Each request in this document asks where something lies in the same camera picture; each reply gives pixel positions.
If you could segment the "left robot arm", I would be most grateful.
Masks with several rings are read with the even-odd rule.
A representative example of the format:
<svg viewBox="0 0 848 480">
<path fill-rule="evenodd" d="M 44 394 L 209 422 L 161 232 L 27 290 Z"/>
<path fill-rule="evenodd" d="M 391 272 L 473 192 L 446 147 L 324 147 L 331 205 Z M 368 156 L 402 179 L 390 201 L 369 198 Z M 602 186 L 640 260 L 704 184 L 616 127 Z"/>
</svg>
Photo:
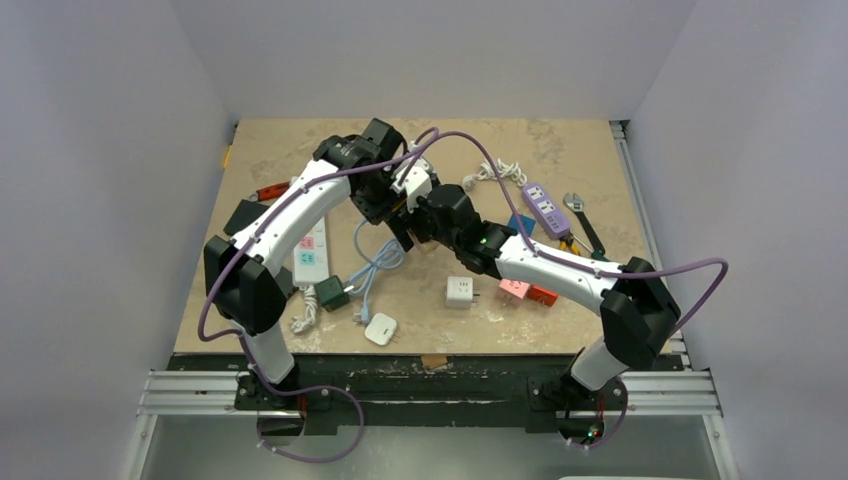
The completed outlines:
<svg viewBox="0 0 848 480">
<path fill-rule="evenodd" d="M 314 151 L 289 189 L 230 239 L 212 237 L 203 249 L 207 301 L 241 335 L 264 374 L 259 395 L 272 408 L 297 399 L 296 363 L 279 320 L 290 294 L 279 281 L 287 259 L 329 211 L 352 201 L 373 225 L 385 223 L 403 246 L 412 241 L 400 215 L 405 199 L 392 188 L 392 159 L 405 143 L 390 124 L 372 119 L 358 135 L 331 136 Z"/>
</svg>

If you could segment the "white power strip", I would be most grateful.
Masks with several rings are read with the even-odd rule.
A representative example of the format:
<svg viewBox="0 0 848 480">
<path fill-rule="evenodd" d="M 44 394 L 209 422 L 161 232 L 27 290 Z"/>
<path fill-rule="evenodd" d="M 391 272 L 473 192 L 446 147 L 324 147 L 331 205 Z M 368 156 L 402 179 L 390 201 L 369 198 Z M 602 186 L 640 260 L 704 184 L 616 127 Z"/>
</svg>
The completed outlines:
<svg viewBox="0 0 848 480">
<path fill-rule="evenodd" d="M 327 229 L 322 217 L 299 241 L 292 253 L 293 284 L 299 289 L 330 277 Z"/>
</svg>

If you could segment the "white cube socket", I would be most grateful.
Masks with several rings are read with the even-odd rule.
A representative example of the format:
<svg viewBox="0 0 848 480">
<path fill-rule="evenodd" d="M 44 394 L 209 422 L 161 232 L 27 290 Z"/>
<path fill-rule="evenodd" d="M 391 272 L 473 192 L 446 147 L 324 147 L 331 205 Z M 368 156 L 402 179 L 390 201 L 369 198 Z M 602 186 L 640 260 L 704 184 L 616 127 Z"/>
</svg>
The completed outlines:
<svg viewBox="0 0 848 480">
<path fill-rule="evenodd" d="M 445 306 L 453 309 L 470 309 L 478 297 L 474 280 L 468 276 L 448 276 L 445 290 Z"/>
</svg>

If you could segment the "purple power strip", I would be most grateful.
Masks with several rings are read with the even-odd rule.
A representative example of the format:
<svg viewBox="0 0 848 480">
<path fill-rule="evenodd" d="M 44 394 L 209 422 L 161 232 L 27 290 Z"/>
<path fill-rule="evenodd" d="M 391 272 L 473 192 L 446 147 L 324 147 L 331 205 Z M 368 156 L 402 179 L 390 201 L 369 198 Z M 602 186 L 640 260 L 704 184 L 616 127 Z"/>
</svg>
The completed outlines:
<svg viewBox="0 0 848 480">
<path fill-rule="evenodd" d="M 571 234 L 570 221 L 555 199 L 539 183 L 524 185 L 521 196 L 525 206 L 551 239 L 562 240 Z"/>
</svg>

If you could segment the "red cube socket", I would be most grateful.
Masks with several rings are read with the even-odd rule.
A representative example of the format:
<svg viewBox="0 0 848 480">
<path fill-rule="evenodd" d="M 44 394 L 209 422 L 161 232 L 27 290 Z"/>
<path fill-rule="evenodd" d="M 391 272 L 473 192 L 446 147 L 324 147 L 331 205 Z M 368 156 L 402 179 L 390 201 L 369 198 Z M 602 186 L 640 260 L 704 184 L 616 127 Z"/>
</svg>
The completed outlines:
<svg viewBox="0 0 848 480">
<path fill-rule="evenodd" d="M 526 298 L 541 305 L 552 307 L 558 300 L 559 295 L 538 285 L 531 285 L 527 291 Z"/>
</svg>

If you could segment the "adjustable wrench red handle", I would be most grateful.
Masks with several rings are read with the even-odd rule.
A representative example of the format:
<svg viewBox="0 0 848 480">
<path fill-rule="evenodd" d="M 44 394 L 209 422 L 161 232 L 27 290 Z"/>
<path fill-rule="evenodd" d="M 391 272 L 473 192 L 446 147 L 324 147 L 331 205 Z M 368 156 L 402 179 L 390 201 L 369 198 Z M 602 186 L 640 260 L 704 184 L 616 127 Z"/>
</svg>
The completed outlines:
<svg viewBox="0 0 848 480">
<path fill-rule="evenodd" d="M 280 198 L 290 188 L 290 182 L 281 182 L 255 190 L 247 197 L 249 201 L 265 202 Z"/>
</svg>

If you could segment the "white adapter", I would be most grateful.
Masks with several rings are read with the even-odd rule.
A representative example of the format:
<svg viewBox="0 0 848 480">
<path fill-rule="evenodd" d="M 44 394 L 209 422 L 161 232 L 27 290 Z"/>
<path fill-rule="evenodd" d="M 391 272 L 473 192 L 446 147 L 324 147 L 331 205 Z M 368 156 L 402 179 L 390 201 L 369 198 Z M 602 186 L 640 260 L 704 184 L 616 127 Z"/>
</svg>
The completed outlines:
<svg viewBox="0 0 848 480">
<path fill-rule="evenodd" d="M 387 346 L 398 330 L 398 322 L 383 313 L 375 313 L 365 327 L 364 335 L 367 340 L 378 346 Z"/>
</svg>

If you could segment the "dark green cube socket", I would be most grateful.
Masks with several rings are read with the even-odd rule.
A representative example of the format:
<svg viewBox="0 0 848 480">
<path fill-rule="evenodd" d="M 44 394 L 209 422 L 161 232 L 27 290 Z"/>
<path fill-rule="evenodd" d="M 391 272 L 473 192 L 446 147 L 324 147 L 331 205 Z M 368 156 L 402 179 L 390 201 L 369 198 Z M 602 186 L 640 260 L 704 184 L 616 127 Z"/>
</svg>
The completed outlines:
<svg viewBox="0 0 848 480">
<path fill-rule="evenodd" d="M 316 283 L 314 290 L 318 304 L 325 311 L 333 312 L 350 303 L 346 285 L 337 275 Z"/>
</svg>

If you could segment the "yellow handled pliers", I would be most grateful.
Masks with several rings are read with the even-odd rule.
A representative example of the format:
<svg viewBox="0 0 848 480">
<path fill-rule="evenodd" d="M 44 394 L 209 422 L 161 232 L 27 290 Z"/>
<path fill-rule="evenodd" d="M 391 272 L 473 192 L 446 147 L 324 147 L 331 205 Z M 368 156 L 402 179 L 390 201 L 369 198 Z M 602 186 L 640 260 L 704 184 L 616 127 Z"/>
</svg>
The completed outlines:
<svg viewBox="0 0 848 480">
<path fill-rule="evenodd" d="M 559 239 L 559 249 L 561 251 L 569 252 L 573 255 L 580 256 L 581 251 L 579 248 L 579 244 L 576 242 L 573 236 L 566 236 Z"/>
</svg>

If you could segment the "pink cube socket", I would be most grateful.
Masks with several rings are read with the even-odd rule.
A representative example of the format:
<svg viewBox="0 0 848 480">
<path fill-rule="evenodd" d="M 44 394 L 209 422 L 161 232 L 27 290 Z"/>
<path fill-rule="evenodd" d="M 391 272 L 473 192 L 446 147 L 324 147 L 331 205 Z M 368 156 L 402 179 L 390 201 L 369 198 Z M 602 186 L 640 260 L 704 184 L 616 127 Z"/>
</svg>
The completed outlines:
<svg viewBox="0 0 848 480">
<path fill-rule="evenodd" d="M 526 282 L 502 279 L 498 284 L 496 295 L 505 304 L 519 305 L 527 297 L 531 285 Z"/>
</svg>

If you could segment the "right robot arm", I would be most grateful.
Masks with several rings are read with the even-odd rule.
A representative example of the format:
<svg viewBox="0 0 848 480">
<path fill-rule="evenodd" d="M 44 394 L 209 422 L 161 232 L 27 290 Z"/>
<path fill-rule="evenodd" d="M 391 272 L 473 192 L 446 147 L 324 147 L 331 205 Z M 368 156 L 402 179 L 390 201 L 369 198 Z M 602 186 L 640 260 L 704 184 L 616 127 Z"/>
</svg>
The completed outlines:
<svg viewBox="0 0 848 480">
<path fill-rule="evenodd" d="M 402 192 L 418 239 L 444 245 L 475 274 L 540 286 L 600 317 L 601 338 L 578 355 L 561 381 L 563 397 L 573 406 L 588 405 L 626 370 L 651 367 L 681 317 L 644 259 L 617 264 L 526 241 L 513 228 L 482 220 L 458 185 Z"/>
</svg>

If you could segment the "dark blue cube socket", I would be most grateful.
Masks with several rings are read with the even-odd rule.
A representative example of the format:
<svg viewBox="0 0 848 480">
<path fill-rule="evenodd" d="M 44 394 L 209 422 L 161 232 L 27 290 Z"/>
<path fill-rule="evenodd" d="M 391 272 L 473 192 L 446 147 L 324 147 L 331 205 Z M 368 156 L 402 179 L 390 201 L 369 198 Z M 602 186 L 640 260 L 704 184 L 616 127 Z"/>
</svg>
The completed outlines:
<svg viewBox="0 0 848 480">
<path fill-rule="evenodd" d="M 524 232 L 528 237 L 533 233 L 537 222 L 533 217 L 528 217 L 523 214 L 514 214 L 510 217 L 507 226 L 517 233 Z"/>
</svg>

